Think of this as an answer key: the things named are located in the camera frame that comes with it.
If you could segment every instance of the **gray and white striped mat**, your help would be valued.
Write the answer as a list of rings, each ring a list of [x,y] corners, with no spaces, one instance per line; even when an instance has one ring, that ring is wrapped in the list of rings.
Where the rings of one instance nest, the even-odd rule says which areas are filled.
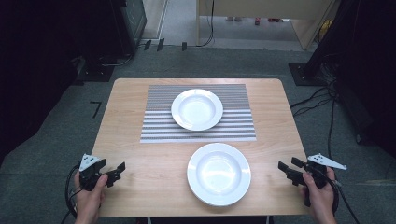
[[[213,128],[195,132],[180,127],[171,107],[183,91],[203,89],[215,93],[223,104],[223,116]],[[141,143],[256,141],[245,84],[150,85]]]

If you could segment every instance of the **handheld controller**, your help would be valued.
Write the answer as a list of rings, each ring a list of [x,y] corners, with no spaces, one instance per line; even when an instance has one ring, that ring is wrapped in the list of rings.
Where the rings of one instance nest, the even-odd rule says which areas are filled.
[[[326,175],[327,172],[326,166],[317,164],[314,161],[303,162],[294,157],[291,158],[291,163],[299,168],[304,168],[307,172],[311,173],[312,177],[314,178],[315,184],[319,189],[326,186],[327,180],[323,176]],[[292,181],[291,183],[294,186],[306,186],[303,179],[303,173],[290,169],[289,166],[281,161],[278,163],[277,168],[286,174],[287,179],[290,179]],[[309,201],[309,189],[306,189],[305,192],[304,205],[307,207],[311,206],[311,202]]]
[[[100,160],[98,157],[84,154],[79,166],[79,184],[82,189],[92,191],[96,182],[102,175],[100,169],[106,166],[106,160]],[[106,172],[108,180],[106,185],[108,188],[114,185],[114,182],[121,179],[121,173],[125,170],[125,162],[120,164],[117,169]]]

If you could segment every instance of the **black cable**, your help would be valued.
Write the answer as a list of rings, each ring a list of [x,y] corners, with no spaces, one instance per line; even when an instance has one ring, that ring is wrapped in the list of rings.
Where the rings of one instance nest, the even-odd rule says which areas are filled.
[[[210,29],[211,29],[210,36],[203,45],[197,45],[196,47],[204,47],[204,46],[208,45],[213,39],[213,13],[214,13],[214,10],[215,10],[215,0],[212,0],[212,15],[211,15],[211,19],[210,19]]]
[[[297,117],[297,116],[299,116],[299,115],[302,115],[302,114],[308,112],[308,111],[311,110],[311,109],[315,109],[315,108],[317,108],[317,107],[319,107],[319,106],[326,105],[327,103],[330,102],[331,99],[332,99],[332,98],[328,98],[328,99],[326,99],[326,100],[319,101],[319,102],[318,102],[316,105],[314,105],[314,106],[307,106],[307,107],[300,108],[299,110],[297,110],[297,111],[293,114],[293,116],[294,116],[294,117]]]
[[[128,63],[129,61],[131,61],[131,59],[134,57],[134,55],[133,54],[130,54],[129,55],[129,57],[128,57],[128,59],[126,59],[124,62],[122,62],[122,63],[102,63],[101,65],[103,66],[103,67],[107,67],[107,66],[122,66],[122,65],[125,65],[126,63]]]
[[[335,98],[332,100],[332,113],[331,113],[331,122],[330,122],[330,128],[329,128],[329,134],[328,134],[328,139],[327,139],[327,151],[329,154],[329,159],[332,160],[332,150],[331,150],[331,139],[332,139],[332,126],[334,123],[334,105],[335,105]],[[352,208],[349,206],[349,203],[347,202],[347,198],[344,195],[344,192],[340,186],[337,185],[338,191],[341,194],[341,197],[343,198],[344,203],[346,204],[346,208],[349,210],[350,215],[352,215],[353,219],[355,219],[355,222],[359,224],[359,221],[357,217],[355,216],[355,213],[352,211]]]
[[[69,185],[70,185],[70,179],[71,179],[73,173],[78,169],[78,167],[79,167],[79,163],[72,168],[72,170],[70,171],[70,173],[69,173],[69,175],[67,176],[67,179],[66,179],[66,184],[65,184],[65,187],[64,187],[64,199],[66,201],[67,209],[69,211],[68,211],[68,214],[65,217],[67,217],[69,214],[72,214],[73,217],[77,217],[77,212],[74,210],[73,205],[70,203]]]
[[[329,155],[329,159],[332,159],[332,150],[330,149],[331,141],[332,141],[332,126],[334,124],[334,104],[335,104],[335,99],[332,99],[332,116],[330,120],[330,128],[329,128],[329,133],[327,135],[327,153]]]
[[[326,90],[326,89],[327,89],[327,87],[323,87],[323,88],[318,89],[318,90],[315,91],[308,99],[305,99],[305,100],[303,100],[303,101],[301,101],[301,102],[299,102],[299,103],[293,104],[293,105],[290,106],[290,108],[293,108],[293,107],[295,107],[295,106],[297,106],[297,105],[302,105],[302,104],[307,103],[308,101],[310,101],[310,100],[312,100],[313,98],[315,98],[315,95],[318,94],[320,91],[323,91],[323,90]]]
[[[64,224],[64,222],[66,221],[67,217],[70,215],[70,211],[67,211],[66,215],[64,215],[64,219],[62,219],[61,224]]]

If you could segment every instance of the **black cable on floor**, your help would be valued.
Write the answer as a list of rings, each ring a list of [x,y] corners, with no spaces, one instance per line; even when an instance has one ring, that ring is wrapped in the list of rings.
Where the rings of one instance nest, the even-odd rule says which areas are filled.
[[[212,0],[212,16],[210,19],[210,30],[211,30],[210,36],[203,45],[197,45],[196,47],[204,47],[204,46],[208,45],[213,39],[213,12],[214,12],[214,10],[215,10],[215,0]]]
[[[331,120],[330,120],[330,128],[329,128],[329,134],[328,134],[328,139],[327,139],[327,152],[329,154],[329,159],[332,160],[332,149],[331,149],[331,140],[332,140],[332,127],[334,124],[334,105],[335,105],[335,100],[336,98],[334,97],[332,99],[332,113],[331,113]],[[355,219],[355,222],[359,224],[359,221],[357,217],[355,216],[355,213],[352,211],[352,208],[349,206],[349,203],[347,202],[347,198],[342,190],[342,188],[338,185],[337,189],[341,194],[341,197],[343,198],[344,203],[346,204],[346,208],[349,210],[350,215],[352,215],[353,219]]]

